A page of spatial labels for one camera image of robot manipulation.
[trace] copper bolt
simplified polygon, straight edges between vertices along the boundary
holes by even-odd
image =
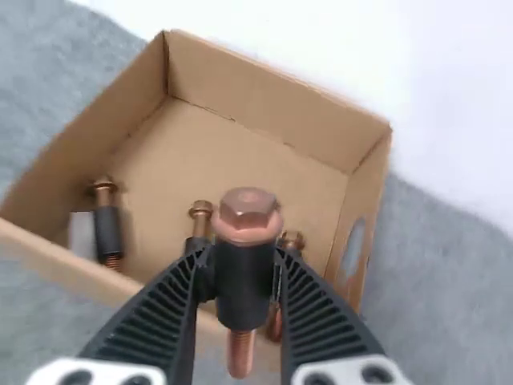
[[[265,336],[273,342],[281,341],[281,333],[283,329],[283,320],[281,318],[281,308],[280,304],[274,302],[271,305],[271,309],[269,311],[269,320],[267,326],[265,327]]]
[[[284,249],[302,251],[305,248],[305,237],[301,231],[286,230],[281,234],[279,242]]]
[[[118,186],[109,176],[102,176],[91,186],[96,199],[97,207],[106,207],[114,205],[114,194],[118,191]],[[109,269],[119,272],[121,257],[119,255],[109,255],[105,261],[105,266]]]
[[[228,372],[234,379],[243,379],[251,373],[254,346],[254,330],[228,333]]]
[[[276,197],[254,187],[229,190],[212,217],[216,236],[247,247],[276,239],[283,226]],[[252,370],[255,330],[228,332],[228,372],[243,379]]]
[[[118,186],[109,176],[102,176],[91,186],[96,198],[98,207],[111,206],[114,204],[114,194],[118,191]]]
[[[286,230],[281,234],[278,243],[284,249],[302,251],[305,248],[305,237],[301,231]],[[283,330],[280,304],[275,302],[269,311],[269,322],[265,328],[265,335],[273,342],[280,342]]]
[[[195,201],[189,209],[189,216],[193,219],[193,237],[207,237],[210,233],[210,218],[214,207],[209,201]]]

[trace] screw hole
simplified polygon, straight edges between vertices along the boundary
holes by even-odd
[[[122,385],[151,385],[151,380],[144,375],[136,375],[127,379]]]
[[[362,378],[366,383],[392,383],[394,377],[387,369],[378,365],[368,365],[362,370]]]
[[[310,373],[303,381],[303,385],[335,385],[335,382],[324,373]]]
[[[73,371],[59,385],[89,385],[93,376],[89,371]]]

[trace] box flap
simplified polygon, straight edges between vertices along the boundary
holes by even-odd
[[[163,34],[159,34],[42,151],[9,191],[0,216],[43,237],[64,228],[74,202],[83,194],[80,190],[85,181],[105,167],[109,154],[166,96],[166,60],[167,46]]]
[[[169,91],[307,156],[352,172],[386,121],[314,86],[182,31],[166,33]]]
[[[374,228],[385,177],[388,170],[388,154],[391,136],[381,140],[364,159],[362,165],[349,177],[344,203],[340,212],[337,235],[326,264],[325,279],[335,290],[358,311],[363,295],[367,263],[372,249]],[[365,223],[362,243],[357,245],[355,270],[341,268],[346,257],[349,236],[359,220]]]

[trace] hex bolt head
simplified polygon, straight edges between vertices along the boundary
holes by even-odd
[[[189,209],[189,216],[195,217],[198,213],[205,213],[207,217],[210,217],[214,211],[214,206],[209,201],[198,200],[194,201],[191,208]]]
[[[274,194],[256,187],[240,187],[224,194],[219,214],[234,229],[255,229],[266,227],[276,208]]]
[[[285,248],[302,251],[305,248],[305,237],[301,231],[286,230],[281,234],[281,240]]]
[[[97,190],[99,188],[107,188],[111,193],[115,193],[118,190],[118,186],[112,181],[112,178],[109,176],[102,176],[99,179],[95,180],[91,185],[93,190]]]

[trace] cardboard box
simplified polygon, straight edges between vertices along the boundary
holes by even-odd
[[[182,31],[162,32],[40,154],[0,208],[2,241],[41,275],[111,304],[180,257],[196,199],[256,185],[280,200],[306,261],[358,311],[391,130],[386,121]],[[72,211],[85,186],[122,183],[123,275],[74,256]],[[341,271],[353,225],[365,221],[353,272]],[[222,330],[201,312],[199,326]]]

